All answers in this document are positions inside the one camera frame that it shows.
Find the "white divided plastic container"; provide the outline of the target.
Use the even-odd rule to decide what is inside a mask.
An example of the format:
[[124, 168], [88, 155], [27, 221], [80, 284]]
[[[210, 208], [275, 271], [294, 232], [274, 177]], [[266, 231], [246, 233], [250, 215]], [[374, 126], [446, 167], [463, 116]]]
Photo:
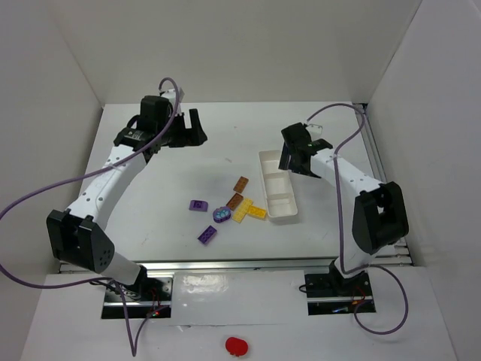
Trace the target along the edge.
[[289, 172], [278, 168], [281, 152], [259, 152], [261, 184], [268, 218], [271, 222], [291, 222], [298, 215], [298, 207]]

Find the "brown lego brick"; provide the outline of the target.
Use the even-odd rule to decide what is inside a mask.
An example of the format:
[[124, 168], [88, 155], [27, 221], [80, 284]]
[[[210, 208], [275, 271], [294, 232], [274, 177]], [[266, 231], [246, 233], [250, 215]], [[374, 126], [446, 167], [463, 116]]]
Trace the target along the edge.
[[237, 183], [234, 185], [233, 190], [236, 193], [242, 193], [244, 191], [244, 189], [246, 188], [248, 182], [249, 182], [248, 178], [243, 177], [243, 176], [239, 177], [239, 179], [237, 180]]
[[230, 199], [229, 201], [226, 203], [226, 206], [231, 210], [231, 211], [234, 211], [237, 206], [244, 200], [244, 197], [239, 194], [239, 193], [235, 193]]

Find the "dark yellow lego brick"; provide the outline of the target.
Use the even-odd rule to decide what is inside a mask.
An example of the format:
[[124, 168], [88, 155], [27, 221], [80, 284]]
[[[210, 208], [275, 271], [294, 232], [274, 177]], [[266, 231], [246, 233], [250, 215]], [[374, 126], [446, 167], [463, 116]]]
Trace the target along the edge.
[[256, 206], [249, 206], [248, 210], [247, 210], [247, 214], [250, 216], [250, 217], [253, 217], [253, 218], [256, 218], [256, 219], [259, 219], [259, 220], [263, 220], [266, 218], [266, 214], [267, 214], [267, 211], [263, 208], [258, 208]]

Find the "light yellow lego brick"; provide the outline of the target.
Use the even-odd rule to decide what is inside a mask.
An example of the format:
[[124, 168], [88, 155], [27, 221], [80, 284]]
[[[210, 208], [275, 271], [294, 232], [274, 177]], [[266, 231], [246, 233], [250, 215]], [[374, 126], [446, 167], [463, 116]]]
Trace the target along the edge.
[[249, 207], [253, 204], [252, 199], [245, 198], [236, 208], [234, 215], [232, 216], [233, 221], [241, 223], [242, 220], [247, 215]]

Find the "purple curved lego brick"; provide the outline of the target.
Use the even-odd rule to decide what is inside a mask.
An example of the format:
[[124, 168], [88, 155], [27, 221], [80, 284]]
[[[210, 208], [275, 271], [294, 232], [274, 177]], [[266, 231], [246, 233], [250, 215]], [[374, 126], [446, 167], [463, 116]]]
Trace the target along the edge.
[[189, 203], [189, 210], [190, 211], [207, 212], [208, 211], [208, 202], [206, 202], [204, 200], [193, 199]]

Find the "round purple flower lego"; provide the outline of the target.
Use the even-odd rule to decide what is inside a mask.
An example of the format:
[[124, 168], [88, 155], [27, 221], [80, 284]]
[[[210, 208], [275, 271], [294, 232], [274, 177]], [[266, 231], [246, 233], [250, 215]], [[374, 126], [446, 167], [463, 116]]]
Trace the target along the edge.
[[227, 206], [216, 208], [213, 211], [213, 221], [215, 223], [223, 223], [231, 218], [231, 209]]

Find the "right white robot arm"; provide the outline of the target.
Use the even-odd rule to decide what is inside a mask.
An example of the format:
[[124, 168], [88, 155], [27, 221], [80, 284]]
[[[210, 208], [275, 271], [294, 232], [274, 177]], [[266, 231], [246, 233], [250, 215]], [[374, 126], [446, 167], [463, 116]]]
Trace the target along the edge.
[[326, 140], [313, 140], [303, 123], [288, 126], [281, 134], [279, 168], [321, 178], [336, 190], [340, 255], [330, 272], [343, 281], [356, 277], [384, 247], [409, 232], [400, 186], [365, 174]]

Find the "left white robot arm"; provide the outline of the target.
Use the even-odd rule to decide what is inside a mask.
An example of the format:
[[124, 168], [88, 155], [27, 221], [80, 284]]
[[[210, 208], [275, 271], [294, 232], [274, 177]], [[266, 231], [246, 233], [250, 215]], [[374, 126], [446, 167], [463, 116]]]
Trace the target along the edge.
[[185, 114], [175, 102], [168, 93], [145, 96], [139, 114], [114, 139], [101, 174], [64, 211], [50, 212], [47, 231], [56, 259], [114, 279], [136, 293], [154, 286], [145, 267], [115, 250], [105, 229], [123, 193], [162, 147], [195, 147], [207, 140], [198, 110]]

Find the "red round object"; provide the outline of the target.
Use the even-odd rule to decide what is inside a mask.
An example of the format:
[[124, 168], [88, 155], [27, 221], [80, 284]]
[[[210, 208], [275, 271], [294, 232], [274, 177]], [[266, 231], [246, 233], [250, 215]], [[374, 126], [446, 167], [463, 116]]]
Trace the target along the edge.
[[241, 338], [229, 337], [225, 341], [225, 349], [232, 356], [242, 357], [247, 355], [249, 351], [249, 345]]

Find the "aluminium right side rail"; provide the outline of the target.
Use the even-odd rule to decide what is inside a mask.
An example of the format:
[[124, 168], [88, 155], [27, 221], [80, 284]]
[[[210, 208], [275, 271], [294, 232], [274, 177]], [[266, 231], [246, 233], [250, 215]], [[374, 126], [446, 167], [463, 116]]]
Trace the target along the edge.
[[[376, 179], [382, 180], [384, 183], [387, 182], [387, 177], [383, 162], [380, 157], [380, 152], [374, 138], [374, 133], [372, 127], [369, 123], [368, 113], [367, 113], [367, 103], [354, 103], [353, 104], [359, 111], [361, 111], [365, 117], [365, 125], [362, 130], [362, 139], [365, 143], [365, 148], [368, 154], [369, 163], [373, 175]], [[398, 261], [394, 261], [394, 265], [406, 266], [413, 265], [413, 259], [410, 254], [409, 247], [405, 238], [401, 238], [398, 242], [391, 246], [394, 254], [392, 256], [381, 256], [379, 258], [397, 258]]]

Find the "aluminium rail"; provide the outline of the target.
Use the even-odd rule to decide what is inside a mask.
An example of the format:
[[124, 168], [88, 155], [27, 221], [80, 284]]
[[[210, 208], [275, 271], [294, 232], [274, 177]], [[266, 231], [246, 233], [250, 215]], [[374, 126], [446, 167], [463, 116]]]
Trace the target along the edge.
[[[300, 259], [252, 259], [252, 260], [209, 260], [209, 261], [179, 261], [179, 262], [143, 262], [141, 263], [150, 271], [217, 271], [217, 270], [258, 270], [281, 268], [322, 268], [328, 267], [331, 259], [328, 258], [300, 258]], [[375, 259], [379, 265], [413, 265], [411, 257], [406, 254], [396, 256], [381, 256]], [[79, 266], [60, 263], [59, 273], [73, 274], [86, 273]]]
[[[369, 163], [373, 175], [376, 179], [382, 180], [384, 183], [387, 182], [387, 177], [383, 162], [380, 157], [380, 152], [374, 138], [374, 133], [372, 127], [369, 123], [368, 113], [367, 113], [367, 103], [354, 103], [353, 104], [359, 111], [361, 111], [365, 117], [365, 125], [362, 130], [362, 139], [365, 143], [365, 148], [368, 154]], [[401, 238], [398, 242], [391, 246], [394, 254], [392, 256], [381, 256], [379, 258], [397, 258], [398, 261], [394, 261], [394, 265], [406, 266], [413, 265], [413, 259], [410, 254], [409, 247], [405, 238]]]

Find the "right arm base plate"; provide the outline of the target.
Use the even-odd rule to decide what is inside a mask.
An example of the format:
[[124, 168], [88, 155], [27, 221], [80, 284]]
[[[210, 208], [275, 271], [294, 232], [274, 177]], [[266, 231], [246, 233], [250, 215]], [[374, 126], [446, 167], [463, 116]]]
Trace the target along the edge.
[[307, 310], [313, 315], [352, 314], [358, 306], [359, 313], [375, 313], [371, 282], [366, 272], [347, 288], [336, 290], [327, 274], [306, 274], [305, 283], [298, 290], [307, 297]]

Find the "aluminium front rail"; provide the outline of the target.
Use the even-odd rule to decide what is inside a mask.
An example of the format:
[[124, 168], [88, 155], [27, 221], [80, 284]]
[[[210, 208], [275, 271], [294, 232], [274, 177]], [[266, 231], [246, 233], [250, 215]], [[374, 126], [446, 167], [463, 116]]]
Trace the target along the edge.
[[[143, 262], [141, 263], [150, 271], [217, 271], [217, 270], [258, 270], [281, 268], [322, 268], [328, 267], [331, 259], [328, 258], [300, 258], [300, 259], [252, 259], [252, 260], [209, 260], [209, 261], [179, 261], [179, 262]], [[411, 257], [406, 254], [396, 256], [381, 256], [375, 259], [379, 265], [413, 265]], [[86, 273], [79, 266], [60, 263], [59, 273], [73, 274]]]

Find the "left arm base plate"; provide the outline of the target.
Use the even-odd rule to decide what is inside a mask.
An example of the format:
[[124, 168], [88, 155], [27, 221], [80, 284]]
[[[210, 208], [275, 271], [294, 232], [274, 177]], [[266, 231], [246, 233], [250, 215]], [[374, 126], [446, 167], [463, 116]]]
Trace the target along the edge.
[[[134, 294], [121, 286], [126, 299], [128, 316], [134, 320], [144, 319], [148, 314], [154, 319], [171, 317], [171, 297], [174, 285], [173, 275], [156, 277], [154, 288], [141, 296]], [[109, 284], [104, 291], [104, 301], [101, 310], [102, 320], [119, 320], [124, 318], [123, 303], [118, 289]]]

